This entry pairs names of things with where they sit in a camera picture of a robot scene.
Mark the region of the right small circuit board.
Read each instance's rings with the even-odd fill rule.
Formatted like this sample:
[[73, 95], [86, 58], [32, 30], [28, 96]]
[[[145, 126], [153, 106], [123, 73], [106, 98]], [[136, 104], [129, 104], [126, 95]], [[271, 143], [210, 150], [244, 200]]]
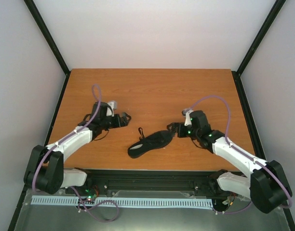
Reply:
[[222, 204], [225, 205], [225, 206], [230, 207], [230, 206], [233, 205], [234, 200], [235, 200], [235, 196], [229, 196], [229, 197], [227, 197], [226, 200], [224, 200], [224, 201], [222, 202]]

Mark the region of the black shoelace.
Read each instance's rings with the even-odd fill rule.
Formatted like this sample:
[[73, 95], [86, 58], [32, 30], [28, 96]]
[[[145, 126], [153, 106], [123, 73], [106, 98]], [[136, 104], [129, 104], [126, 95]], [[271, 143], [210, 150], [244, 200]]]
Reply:
[[138, 131], [140, 134], [139, 140], [142, 141], [143, 143], [155, 144], [155, 143], [162, 142], [162, 137], [159, 132], [155, 132], [151, 135], [145, 136], [142, 128], [138, 128]]

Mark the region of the left black frame post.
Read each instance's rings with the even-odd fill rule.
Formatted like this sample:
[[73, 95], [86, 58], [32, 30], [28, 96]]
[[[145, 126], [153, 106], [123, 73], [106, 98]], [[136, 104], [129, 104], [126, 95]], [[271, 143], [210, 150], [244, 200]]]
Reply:
[[52, 37], [41, 13], [39, 12], [35, 2], [33, 0], [24, 0], [25, 5], [27, 6], [30, 14], [32, 15], [34, 21], [36, 22], [38, 28], [40, 29], [44, 39], [46, 40], [49, 48], [51, 49], [53, 55], [55, 56], [59, 66], [61, 67], [65, 76], [70, 75], [70, 69], [68, 68], [54, 38]]

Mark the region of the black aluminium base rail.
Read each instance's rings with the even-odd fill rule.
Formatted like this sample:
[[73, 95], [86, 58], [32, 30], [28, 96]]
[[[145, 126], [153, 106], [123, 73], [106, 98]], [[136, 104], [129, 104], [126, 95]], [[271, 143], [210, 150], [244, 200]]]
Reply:
[[[42, 170], [37, 176], [36, 188], [48, 194], [56, 193], [60, 188], [66, 188], [61, 184], [61, 172], [49, 171], [49, 176]], [[75, 186], [77, 183], [70, 183], [82, 195], [94, 195], [96, 192], [109, 195], [108, 191], [181, 191], [194, 192], [198, 196], [223, 197], [228, 192], [238, 192], [242, 187], [233, 189], [233, 186], [226, 186], [221, 189], [220, 181], [229, 173], [221, 169], [217, 172], [166, 172], [166, 171], [124, 171], [124, 170], [86, 170], [86, 180], [82, 186]], [[233, 172], [232, 177], [244, 180], [240, 172]], [[246, 186], [251, 195], [273, 196], [284, 194], [279, 184], [268, 176], [264, 170], [255, 170], [250, 176], [250, 186]]]

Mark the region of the black canvas shoe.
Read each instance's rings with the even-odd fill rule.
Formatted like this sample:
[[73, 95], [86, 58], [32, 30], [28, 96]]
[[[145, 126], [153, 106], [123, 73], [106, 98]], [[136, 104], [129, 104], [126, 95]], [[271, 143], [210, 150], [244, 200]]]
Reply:
[[141, 135], [139, 141], [131, 145], [127, 150], [128, 155], [133, 159], [139, 158], [149, 151], [164, 148], [173, 139], [172, 133], [168, 130], [160, 130], [149, 136], [144, 135], [142, 128], [138, 128], [138, 131]]

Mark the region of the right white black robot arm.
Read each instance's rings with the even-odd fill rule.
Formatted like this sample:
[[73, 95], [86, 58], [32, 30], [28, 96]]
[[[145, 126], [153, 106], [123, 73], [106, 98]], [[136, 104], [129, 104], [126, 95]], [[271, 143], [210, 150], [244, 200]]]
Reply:
[[184, 122], [171, 123], [167, 129], [180, 138], [197, 141], [201, 148], [227, 160], [243, 174], [218, 171], [217, 189], [250, 199], [265, 214], [290, 202], [292, 190], [280, 163], [268, 162], [237, 146], [223, 132], [211, 128], [203, 111], [187, 110], [183, 115]]

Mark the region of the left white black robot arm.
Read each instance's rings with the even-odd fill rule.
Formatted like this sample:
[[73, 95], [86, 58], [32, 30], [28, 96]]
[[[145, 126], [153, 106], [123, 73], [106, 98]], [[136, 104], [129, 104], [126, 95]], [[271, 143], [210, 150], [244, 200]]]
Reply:
[[131, 121], [126, 112], [116, 114], [116, 101], [96, 102], [68, 135], [46, 146], [37, 145], [32, 151], [24, 174], [24, 183], [34, 190], [55, 194], [61, 188], [76, 186], [82, 193], [93, 190], [93, 181], [80, 169], [65, 169], [64, 163], [78, 149], [96, 141], [103, 131], [125, 127]]

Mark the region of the left green-lit circuit board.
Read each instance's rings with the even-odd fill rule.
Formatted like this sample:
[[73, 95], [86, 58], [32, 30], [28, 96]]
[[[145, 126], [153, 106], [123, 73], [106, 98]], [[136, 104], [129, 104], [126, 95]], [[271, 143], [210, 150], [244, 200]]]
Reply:
[[78, 199], [78, 203], [80, 203], [81, 201], [83, 201], [83, 203], [86, 205], [86, 206], [92, 206], [95, 204], [96, 202], [96, 194], [94, 195], [88, 195], [88, 196], [85, 196], [85, 197], [81, 197], [80, 199]]

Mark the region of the black frame post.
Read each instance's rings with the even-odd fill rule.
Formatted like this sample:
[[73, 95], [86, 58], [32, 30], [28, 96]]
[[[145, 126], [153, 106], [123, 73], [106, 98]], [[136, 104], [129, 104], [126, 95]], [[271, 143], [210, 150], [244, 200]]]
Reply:
[[41, 13], [39, 12], [35, 2], [33, 0], [24, 0], [25, 5], [27, 6], [30, 14], [32, 15], [34, 21], [36, 22], [38, 28], [40, 29], [44, 39], [46, 40], [49, 48], [51, 49], [53, 55], [55, 56], [59, 66], [61, 67], [65, 76], [70, 75], [70, 69], [68, 68], [54, 38], [52, 37]]
[[272, 26], [274, 20], [276, 19], [278, 13], [281, 11], [282, 7], [286, 3], [286, 0], [276, 0], [270, 9], [269, 13], [267, 14], [261, 28], [259, 29], [256, 37], [254, 38], [251, 46], [249, 47], [246, 55], [244, 56], [241, 64], [239, 65], [236, 73], [239, 77], [242, 76], [243, 72], [245, 71], [247, 65], [249, 64], [250, 60], [254, 56], [256, 50], [258, 49], [259, 45], [263, 41], [265, 35], [267, 34], [268, 30]]

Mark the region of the right black frame post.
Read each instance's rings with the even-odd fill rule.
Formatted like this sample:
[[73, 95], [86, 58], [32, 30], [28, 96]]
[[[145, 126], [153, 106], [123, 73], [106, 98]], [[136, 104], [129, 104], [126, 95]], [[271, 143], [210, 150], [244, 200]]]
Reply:
[[251, 46], [249, 47], [246, 55], [244, 56], [241, 64], [239, 65], [236, 73], [239, 77], [242, 76], [243, 72], [245, 71], [247, 65], [249, 64], [250, 60], [254, 56], [256, 50], [258, 49], [259, 45], [263, 41], [265, 35], [267, 34], [268, 30], [272, 26], [274, 20], [276, 19], [278, 13], [281, 11], [282, 7], [286, 3], [286, 0], [276, 0], [270, 9], [269, 13], [267, 14], [261, 28], [259, 29], [256, 37], [254, 38]]

